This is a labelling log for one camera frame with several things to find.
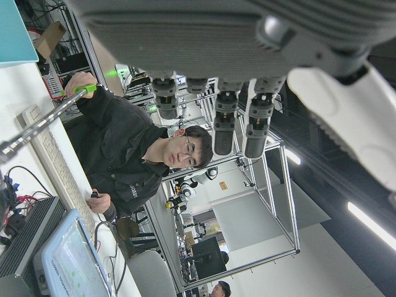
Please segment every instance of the black hair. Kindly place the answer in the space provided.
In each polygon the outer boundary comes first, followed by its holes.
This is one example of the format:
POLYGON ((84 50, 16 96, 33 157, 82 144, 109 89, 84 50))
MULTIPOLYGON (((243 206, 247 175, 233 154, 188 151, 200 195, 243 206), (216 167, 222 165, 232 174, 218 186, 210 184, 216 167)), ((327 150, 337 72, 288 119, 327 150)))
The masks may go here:
POLYGON ((221 251, 220 253, 222 254, 224 264, 227 264, 230 260, 230 257, 228 257, 228 254, 225 251, 221 251))
POLYGON ((199 160, 199 165, 194 166, 194 168, 205 168, 213 158, 212 136, 208 133, 208 131, 200 126, 187 127, 186 134, 188 137, 200 139, 201 159, 199 160))
POLYGON ((230 297, 230 295, 231 295, 230 285, 227 284, 226 282, 224 282, 223 280, 220 280, 220 281, 218 282, 218 284, 219 284, 220 286, 222 286, 222 289, 223 289, 223 292, 224 292, 224 294, 225 294, 225 297, 230 297))

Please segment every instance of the green light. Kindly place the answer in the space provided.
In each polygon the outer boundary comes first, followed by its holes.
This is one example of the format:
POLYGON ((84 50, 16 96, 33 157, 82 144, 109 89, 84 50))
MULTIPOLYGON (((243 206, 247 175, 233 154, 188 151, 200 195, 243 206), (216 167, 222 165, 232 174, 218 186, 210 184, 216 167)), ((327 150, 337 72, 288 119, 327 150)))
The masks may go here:
POLYGON ((148 111, 149 113, 154 113, 157 111, 157 107, 155 106, 155 104, 153 105, 148 105, 148 111))
POLYGON ((109 72, 106 73, 106 76, 117 76, 117 70, 110 70, 109 72))

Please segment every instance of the black jacket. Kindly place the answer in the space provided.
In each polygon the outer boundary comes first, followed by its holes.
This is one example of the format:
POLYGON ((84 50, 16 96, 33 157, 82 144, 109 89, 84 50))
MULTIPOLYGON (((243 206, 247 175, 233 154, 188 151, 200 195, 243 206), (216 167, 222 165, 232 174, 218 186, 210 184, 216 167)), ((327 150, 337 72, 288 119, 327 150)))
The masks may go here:
POLYGON ((81 98, 77 107, 83 114, 65 123, 74 150, 91 187, 108 193, 112 204, 107 220, 130 215, 156 192, 164 164, 143 163, 147 148, 158 138, 168 137, 148 114, 124 98, 98 86, 92 99, 81 98))

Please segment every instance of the small robot arm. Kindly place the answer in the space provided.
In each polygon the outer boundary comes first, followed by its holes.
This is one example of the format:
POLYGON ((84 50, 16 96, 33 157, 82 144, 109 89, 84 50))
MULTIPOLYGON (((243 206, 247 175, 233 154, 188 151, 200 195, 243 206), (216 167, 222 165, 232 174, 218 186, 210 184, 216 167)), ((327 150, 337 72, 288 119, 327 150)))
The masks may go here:
POLYGON ((170 209, 176 209, 181 204, 187 202, 190 198, 197 195, 195 188, 198 184, 205 184, 208 181, 212 181, 216 178, 218 173, 217 166, 210 167, 200 175, 193 176, 192 178, 183 180, 183 178, 177 179, 176 182, 176 194, 175 197, 168 199, 166 207, 170 209))

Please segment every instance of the metal shaft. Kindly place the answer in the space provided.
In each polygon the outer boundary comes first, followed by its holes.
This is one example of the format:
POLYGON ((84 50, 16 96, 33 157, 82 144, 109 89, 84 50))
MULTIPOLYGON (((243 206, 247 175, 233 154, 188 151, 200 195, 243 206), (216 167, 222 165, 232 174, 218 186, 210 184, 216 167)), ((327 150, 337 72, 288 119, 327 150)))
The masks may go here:
POLYGON ((58 118, 65 110, 67 110, 73 103, 75 103, 81 96, 87 93, 85 89, 78 91, 72 97, 66 99, 62 104, 57 106, 53 111, 50 111, 39 119, 34 124, 27 126, 21 133, 8 141, 0 144, 0 164, 4 164, 16 155, 18 150, 25 144, 30 142, 37 134, 44 130, 48 125, 58 118))

